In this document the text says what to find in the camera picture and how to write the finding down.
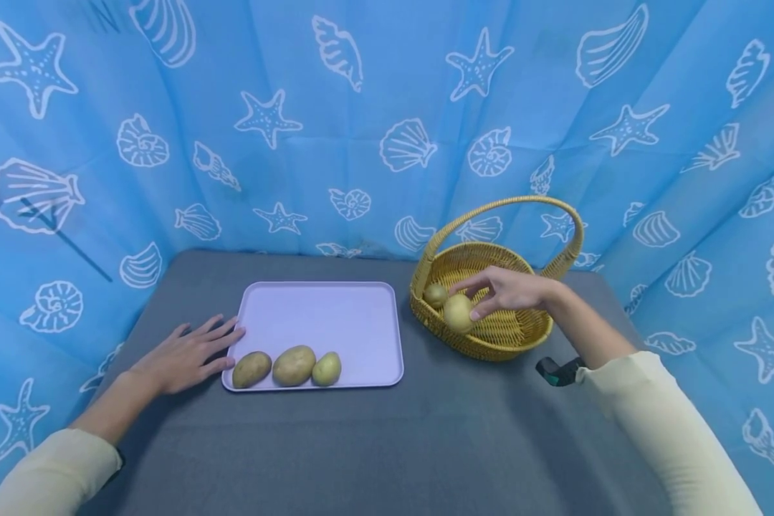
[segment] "potato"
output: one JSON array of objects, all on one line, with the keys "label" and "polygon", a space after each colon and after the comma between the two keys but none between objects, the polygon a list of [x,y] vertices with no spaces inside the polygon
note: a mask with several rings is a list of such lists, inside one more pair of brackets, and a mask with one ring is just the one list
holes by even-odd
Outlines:
[{"label": "potato", "polygon": [[315,353],[307,346],[287,349],[272,365],[272,379],[282,387],[295,387],[310,379]]},{"label": "potato", "polygon": [[424,300],[436,310],[444,306],[447,301],[447,289],[438,283],[431,283],[424,289]]},{"label": "potato", "polygon": [[340,358],[331,351],[312,366],[312,383],[319,387],[328,387],[338,381],[340,376]]},{"label": "potato", "polygon": [[464,294],[456,294],[444,304],[444,322],[454,332],[467,333],[473,328],[470,312],[473,301]]},{"label": "potato", "polygon": [[269,374],[272,359],[262,351],[253,351],[235,364],[233,369],[233,387],[246,389],[257,384]]}]

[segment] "blue backdrop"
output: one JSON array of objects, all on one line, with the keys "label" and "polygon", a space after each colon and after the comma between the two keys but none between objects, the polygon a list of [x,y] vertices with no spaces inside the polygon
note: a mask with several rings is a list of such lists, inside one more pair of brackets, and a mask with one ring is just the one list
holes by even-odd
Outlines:
[{"label": "blue backdrop", "polygon": [[0,480],[179,251],[414,259],[529,192],[774,515],[774,0],[0,0]]}]

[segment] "lavender plastic tray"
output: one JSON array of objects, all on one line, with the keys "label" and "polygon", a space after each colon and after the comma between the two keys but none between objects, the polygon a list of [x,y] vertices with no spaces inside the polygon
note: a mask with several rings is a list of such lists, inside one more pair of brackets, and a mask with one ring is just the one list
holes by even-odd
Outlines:
[{"label": "lavender plastic tray", "polygon": [[233,392],[392,386],[404,375],[396,293],[387,283],[252,283],[244,291],[239,325],[247,334],[229,349],[235,361],[262,351],[274,362],[286,349],[305,344],[316,358],[338,353],[342,373],[331,387],[314,386],[312,380],[280,387],[270,373],[248,389],[236,389],[229,369],[221,382]]}]

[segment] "cream sleeve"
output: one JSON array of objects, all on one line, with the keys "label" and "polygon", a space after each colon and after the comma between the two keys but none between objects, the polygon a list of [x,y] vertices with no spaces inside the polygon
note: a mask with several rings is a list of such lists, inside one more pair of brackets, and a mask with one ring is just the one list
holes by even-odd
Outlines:
[{"label": "cream sleeve", "polygon": [[122,466],[115,447],[83,430],[56,431],[0,484],[0,516],[72,516]]},{"label": "cream sleeve", "polygon": [[659,357],[617,358],[576,381],[616,420],[668,491],[676,516],[762,515],[740,473]]}]

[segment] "woven basket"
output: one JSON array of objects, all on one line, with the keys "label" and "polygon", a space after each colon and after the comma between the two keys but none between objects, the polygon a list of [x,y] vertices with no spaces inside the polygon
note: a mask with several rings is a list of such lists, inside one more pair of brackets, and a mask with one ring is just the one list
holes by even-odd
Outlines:
[{"label": "woven basket", "polygon": [[[444,322],[443,310],[436,310],[423,298],[424,289],[431,283],[450,288],[454,283],[473,276],[491,265],[518,272],[533,274],[530,265],[518,254],[501,245],[485,242],[465,242],[436,254],[441,244],[453,230],[473,217],[517,202],[543,202],[565,210],[573,219],[575,232],[562,252],[550,260],[541,276],[559,279],[573,265],[582,250],[583,225],[576,210],[565,202],[544,196],[518,196],[491,202],[474,211],[465,213],[447,224],[432,237],[424,248],[419,265],[410,283],[410,308],[436,337],[468,357],[490,362],[503,362],[516,358],[520,353],[533,349],[545,341],[553,328],[553,320],[543,310],[500,310],[476,322],[469,333],[450,330]],[[487,292],[483,289],[475,295],[479,300]]]}]

